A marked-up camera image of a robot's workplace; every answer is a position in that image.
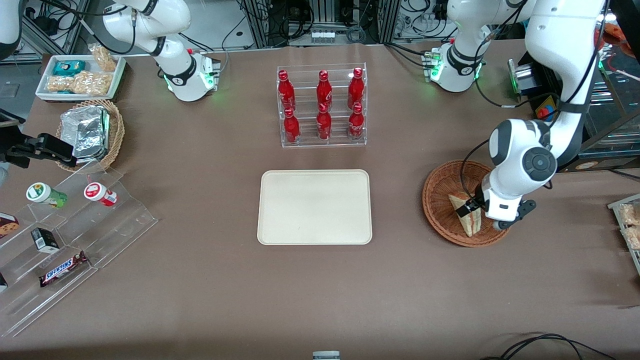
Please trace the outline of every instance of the wicker basket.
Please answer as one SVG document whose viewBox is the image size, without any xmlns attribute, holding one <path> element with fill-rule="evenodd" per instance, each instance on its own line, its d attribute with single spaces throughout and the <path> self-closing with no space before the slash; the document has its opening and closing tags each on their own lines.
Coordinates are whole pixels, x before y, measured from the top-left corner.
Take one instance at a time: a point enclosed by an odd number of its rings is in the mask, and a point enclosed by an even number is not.
<svg viewBox="0 0 640 360">
<path fill-rule="evenodd" d="M 88 100 L 83 101 L 74 106 L 75 108 L 82 108 L 89 105 L 101 105 L 109 112 L 109 153 L 101 161 L 102 168 L 108 168 L 112 162 L 116 160 L 118 153 L 120 152 L 120 146 L 122 145 L 122 138 L 124 137 L 124 122 L 122 121 L 122 115 L 118 111 L 118 108 L 109 100 Z M 56 136 L 59 138 L 62 134 L 62 122 L 58 126 L 58 132 Z M 78 171 L 84 164 L 79 164 L 76 167 L 67 167 L 58 163 L 60 168 L 66 171 L 75 172 Z"/>
<path fill-rule="evenodd" d="M 451 205 L 449 194 L 462 191 L 460 184 L 461 160 L 449 161 L 429 174 L 422 189 L 422 208 L 434 229 L 445 239 L 466 247 L 482 247 L 495 243 L 507 235 L 509 229 L 498 231 L 493 228 L 493 220 L 482 214 L 480 231 L 468 237 L 460 224 L 460 219 Z M 471 191 L 491 171 L 487 166 L 467 161 L 465 164 L 465 184 Z"/>
</svg>

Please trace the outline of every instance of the table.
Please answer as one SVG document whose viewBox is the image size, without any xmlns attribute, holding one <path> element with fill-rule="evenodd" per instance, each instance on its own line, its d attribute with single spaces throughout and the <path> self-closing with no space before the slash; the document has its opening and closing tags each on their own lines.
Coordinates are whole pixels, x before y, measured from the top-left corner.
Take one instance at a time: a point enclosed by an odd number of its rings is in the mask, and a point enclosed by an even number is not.
<svg viewBox="0 0 640 360">
<path fill-rule="evenodd" d="M 523 53 L 521 40 L 492 44 L 480 82 L 489 97 L 509 101 L 506 61 Z M 128 61 L 114 168 L 161 221 L 16 338 L 1 338 L 3 359 L 309 359 L 335 349 L 345 360 L 475 360 L 534 331 L 618 359 L 640 356 L 640 282 L 605 206 L 637 193 L 637 183 L 561 174 L 553 190 L 530 195 L 536 211 L 482 249 L 445 241 L 422 213 L 429 172 L 464 157 L 505 118 L 528 117 L 526 106 L 500 109 L 474 89 L 425 84 L 417 66 L 383 46 L 232 53 L 220 91 L 194 103 L 167 91 L 151 58 Z M 276 67 L 358 61 L 369 69 L 368 145 L 282 149 Z M 55 133 L 68 108 L 37 99 L 25 132 Z M 486 149 L 473 158 L 490 163 Z M 368 245 L 258 243 L 261 175 L 308 168 L 369 173 Z M 25 205 L 27 184 L 65 176 L 46 161 L 13 168 L 2 210 Z M 535 348 L 530 358 L 571 354 L 568 345 Z"/>
</svg>

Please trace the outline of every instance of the acrylic bottle rack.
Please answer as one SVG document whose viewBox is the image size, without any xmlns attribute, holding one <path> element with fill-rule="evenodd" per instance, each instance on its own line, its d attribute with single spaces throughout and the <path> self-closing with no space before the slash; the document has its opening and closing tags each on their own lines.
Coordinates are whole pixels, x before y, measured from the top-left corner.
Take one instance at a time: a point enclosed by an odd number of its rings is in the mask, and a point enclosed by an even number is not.
<svg viewBox="0 0 640 360">
<path fill-rule="evenodd" d="M 364 94 L 362 96 L 362 115 L 364 124 L 362 136 L 358 140 L 351 140 L 347 136 L 349 129 L 349 116 L 351 110 L 347 107 L 348 89 L 353 69 L 361 67 L 363 70 L 362 80 L 364 82 Z M 284 129 L 284 108 L 278 96 L 278 72 L 286 70 L 289 74 L 294 93 L 296 95 L 295 116 L 300 123 L 300 142 L 291 144 L 287 142 Z M 328 140 L 321 140 L 317 135 L 316 116 L 318 114 L 318 104 L 316 87 L 318 85 L 318 72 L 327 70 L 329 82 L 332 85 L 332 108 L 329 112 L 332 118 L 331 137 Z M 332 65 L 301 65 L 301 66 L 280 66 L 275 74 L 276 78 L 276 101 L 278 102 L 278 115 L 280 123 L 280 141 L 282 147 L 326 147 L 326 146 L 354 146 L 367 144 L 367 64 L 366 63 L 346 63 Z"/>
<path fill-rule="evenodd" d="M 0 273 L 8 287 L 0 292 L 0 333 L 15 336 L 55 303 L 104 268 L 111 260 L 157 223 L 147 208 L 122 186 L 122 174 L 87 163 L 54 189 L 66 193 L 59 209 L 31 203 L 14 216 L 20 227 L 0 239 Z M 99 182 L 118 195 L 111 207 L 84 197 L 90 182 Z M 36 227 L 49 230 L 60 249 L 37 251 L 31 237 Z M 41 288 L 38 278 L 84 251 L 87 262 Z"/>
</svg>

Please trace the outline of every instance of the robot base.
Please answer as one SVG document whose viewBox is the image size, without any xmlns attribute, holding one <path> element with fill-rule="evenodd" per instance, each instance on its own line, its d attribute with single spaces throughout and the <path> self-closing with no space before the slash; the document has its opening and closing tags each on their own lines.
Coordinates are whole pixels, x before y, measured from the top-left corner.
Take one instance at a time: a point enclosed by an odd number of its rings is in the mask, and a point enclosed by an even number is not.
<svg viewBox="0 0 640 360">
<path fill-rule="evenodd" d="M 441 47 L 434 47 L 430 53 L 422 56 L 422 64 L 429 67 L 424 69 L 424 79 L 429 83 L 433 82 L 444 90 L 450 92 L 463 92 L 471 87 L 474 83 L 475 76 L 473 68 L 468 67 L 468 75 L 461 76 L 447 60 L 447 51 L 451 44 L 444 44 Z"/>
<path fill-rule="evenodd" d="M 220 63 L 214 63 L 211 58 L 201 54 L 192 54 L 196 60 L 196 72 L 187 80 L 185 85 L 177 86 L 171 84 L 166 76 L 169 90 L 182 101 L 196 101 L 202 98 L 207 92 L 218 89 L 220 80 Z"/>
</svg>

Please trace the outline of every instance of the coca-cola bottle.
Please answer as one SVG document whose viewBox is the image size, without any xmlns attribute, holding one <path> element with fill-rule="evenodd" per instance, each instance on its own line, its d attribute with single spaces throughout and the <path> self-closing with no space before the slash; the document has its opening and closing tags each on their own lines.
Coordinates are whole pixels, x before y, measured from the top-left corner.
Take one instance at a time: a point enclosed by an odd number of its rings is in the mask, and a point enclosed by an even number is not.
<svg viewBox="0 0 640 360">
<path fill-rule="evenodd" d="M 316 122 L 318 125 L 318 138 L 320 140 L 329 140 L 329 137 L 331 137 L 331 115 L 329 115 L 329 107 L 326 104 L 318 104 Z"/>
<path fill-rule="evenodd" d="M 290 107 L 293 110 L 296 109 L 296 95 L 293 91 L 293 84 L 289 81 L 289 74 L 286 70 L 280 70 L 278 72 L 278 94 L 280 96 L 280 102 L 284 108 Z"/>
<path fill-rule="evenodd" d="M 284 132 L 287 143 L 298 145 L 300 143 L 300 123 L 293 115 L 293 108 L 284 109 Z"/>
<path fill-rule="evenodd" d="M 349 117 L 349 129 L 347 135 L 351 141 L 357 141 L 362 137 L 362 127 L 364 126 L 364 115 L 362 115 L 362 104 L 356 102 L 353 105 L 353 113 Z"/>
<path fill-rule="evenodd" d="M 353 78 L 349 83 L 349 99 L 347 100 L 347 106 L 349 109 L 353 109 L 353 104 L 362 101 L 362 95 L 364 94 L 364 81 L 362 80 L 362 68 L 357 67 L 353 69 Z"/>
<path fill-rule="evenodd" d="M 329 107 L 329 110 L 331 110 L 332 87 L 329 83 L 329 73 L 327 70 L 320 70 L 318 77 L 320 78 L 320 82 L 318 82 L 318 86 L 316 88 L 318 104 L 326 104 L 327 107 Z"/>
</svg>

